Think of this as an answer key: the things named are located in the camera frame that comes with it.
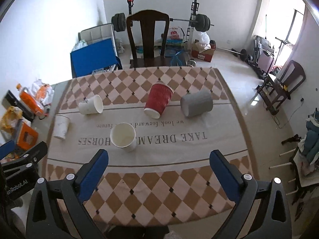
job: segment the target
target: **dark wooden chair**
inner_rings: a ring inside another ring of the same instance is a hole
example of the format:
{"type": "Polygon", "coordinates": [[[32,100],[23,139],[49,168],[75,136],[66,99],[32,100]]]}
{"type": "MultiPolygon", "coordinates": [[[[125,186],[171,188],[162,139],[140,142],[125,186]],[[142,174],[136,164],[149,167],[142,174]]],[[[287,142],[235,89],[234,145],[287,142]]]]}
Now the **dark wooden chair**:
{"type": "Polygon", "coordinates": [[[170,66],[171,58],[164,57],[168,27],[169,16],[155,10],[143,10],[127,17],[126,28],[133,56],[130,68],[170,66]],[[144,58],[138,58],[136,54],[135,43],[131,30],[132,21],[139,21],[141,25],[144,58]],[[154,57],[154,32],[156,21],[165,21],[165,30],[159,57],[154,57]]]}
{"type": "Polygon", "coordinates": [[[270,101],[269,99],[264,98],[262,96],[266,105],[267,105],[266,110],[269,110],[271,107],[273,107],[273,105],[275,103],[278,103],[278,105],[275,108],[277,110],[280,107],[280,105],[287,98],[290,99],[290,95],[305,81],[305,79],[306,79],[306,74],[305,74],[304,69],[302,68],[302,66],[299,63],[297,63],[296,61],[293,61],[293,60],[291,60],[289,62],[289,64],[285,68],[283,74],[279,77],[279,79],[277,79],[276,76],[268,73],[265,80],[264,80],[263,85],[260,86],[257,89],[257,91],[258,91],[258,93],[260,93],[265,86],[268,86],[268,87],[272,88],[269,95],[271,95],[274,91],[276,91],[277,95],[272,101],[270,101]],[[294,66],[294,69],[292,70],[292,72],[288,76],[286,76],[288,70],[292,66],[294,66]],[[302,76],[302,79],[293,88],[289,87],[300,76],[302,76]]]}

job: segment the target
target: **silver screw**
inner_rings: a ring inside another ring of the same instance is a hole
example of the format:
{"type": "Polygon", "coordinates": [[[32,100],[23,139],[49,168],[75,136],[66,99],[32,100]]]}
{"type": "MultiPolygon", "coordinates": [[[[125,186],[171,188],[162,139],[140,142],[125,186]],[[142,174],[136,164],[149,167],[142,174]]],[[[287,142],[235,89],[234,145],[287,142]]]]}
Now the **silver screw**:
{"type": "Polygon", "coordinates": [[[280,178],[276,177],[276,178],[274,178],[274,182],[280,184],[281,180],[280,180],[280,178]]]}
{"type": "Polygon", "coordinates": [[[67,176],[66,176],[66,179],[67,180],[73,180],[75,177],[75,175],[73,173],[69,173],[67,176]]]}
{"type": "Polygon", "coordinates": [[[38,179],[38,183],[42,183],[42,182],[44,182],[44,178],[43,177],[38,179]]]}
{"type": "Polygon", "coordinates": [[[250,174],[246,173],[246,174],[244,174],[244,179],[249,181],[252,179],[252,176],[250,174]]]}

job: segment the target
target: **white tile floor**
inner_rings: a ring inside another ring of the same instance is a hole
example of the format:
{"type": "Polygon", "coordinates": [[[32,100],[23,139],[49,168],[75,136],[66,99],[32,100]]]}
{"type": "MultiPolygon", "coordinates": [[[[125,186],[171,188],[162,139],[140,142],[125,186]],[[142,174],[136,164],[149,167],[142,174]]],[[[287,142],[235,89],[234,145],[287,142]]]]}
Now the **white tile floor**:
{"type": "MultiPolygon", "coordinates": [[[[129,68],[130,48],[126,48],[126,52],[120,55],[124,68],[129,68]]],[[[279,128],[272,119],[269,112],[264,109],[263,100],[259,97],[256,105],[251,105],[252,100],[256,97],[256,87],[262,83],[255,72],[246,63],[239,58],[234,57],[231,53],[216,51],[212,62],[204,62],[196,60],[197,67],[214,67],[218,68],[223,75],[226,83],[231,89],[237,104],[246,121],[249,134],[251,136],[254,153],[257,159],[258,172],[260,180],[270,181],[273,177],[279,177],[284,185],[286,192],[294,190],[294,182],[287,181],[294,178],[293,172],[289,166],[269,169],[269,166],[288,162],[289,156],[279,157],[280,153],[295,148],[295,144],[281,145],[281,141],[293,136],[289,123],[283,128],[279,128]]],[[[281,110],[276,115],[280,121],[280,127],[287,122],[287,117],[281,110]]],[[[288,202],[291,205],[293,195],[288,196],[288,202]]],[[[294,222],[296,206],[290,207],[292,216],[292,234],[300,235],[316,213],[319,207],[318,200],[310,201],[301,217],[294,222]]],[[[239,235],[239,238],[247,234],[250,224],[256,214],[258,202],[255,202],[251,215],[248,217],[246,224],[239,235]]],[[[209,239],[219,229],[230,211],[186,224],[178,224],[170,226],[170,229],[180,234],[184,239],[209,239]]]]}

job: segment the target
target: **white stool leg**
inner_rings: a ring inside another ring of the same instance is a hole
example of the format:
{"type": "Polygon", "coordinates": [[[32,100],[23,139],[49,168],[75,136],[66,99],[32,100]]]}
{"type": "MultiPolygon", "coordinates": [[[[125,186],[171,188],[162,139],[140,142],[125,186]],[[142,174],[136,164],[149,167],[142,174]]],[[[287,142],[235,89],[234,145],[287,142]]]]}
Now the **white stool leg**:
{"type": "Polygon", "coordinates": [[[298,189],[296,189],[295,191],[289,192],[286,194],[286,196],[291,195],[291,194],[295,194],[298,191],[298,189]]]}
{"type": "Polygon", "coordinates": [[[285,164],[279,164],[279,165],[270,166],[269,169],[274,169],[274,168],[287,166],[287,165],[292,165],[292,163],[285,163],[285,164]]]}
{"type": "Polygon", "coordinates": [[[293,149],[293,150],[290,150],[290,151],[284,152],[284,153],[280,154],[279,156],[283,156],[283,155],[286,155],[286,154],[292,153],[292,152],[294,152],[295,150],[296,150],[296,149],[293,149]]]}

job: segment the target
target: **diamond pattern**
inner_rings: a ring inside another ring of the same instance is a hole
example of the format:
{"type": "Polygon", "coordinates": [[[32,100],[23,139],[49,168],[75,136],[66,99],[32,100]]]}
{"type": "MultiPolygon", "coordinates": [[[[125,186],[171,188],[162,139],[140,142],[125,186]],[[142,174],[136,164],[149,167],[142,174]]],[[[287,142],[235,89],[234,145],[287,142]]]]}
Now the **diamond pattern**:
{"type": "MultiPolygon", "coordinates": [[[[253,174],[249,156],[230,161],[241,173],[253,174]]],[[[78,170],[47,165],[48,180],[78,170]]],[[[210,166],[161,173],[108,173],[85,208],[99,227],[105,224],[154,226],[189,222],[231,209],[210,166]]],[[[61,209],[66,207],[59,201],[61,209]]]]}
{"type": "Polygon", "coordinates": [[[201,89],[209,89],[214,100],[228,100],[213,68],[138,68],[73,79],[60,109],[75,109],[84,98],[96,94],[104,105],[145,103],[151,86],[159,80],[174,90],[172,101],[179,101],[187,90],[201,89]]]}

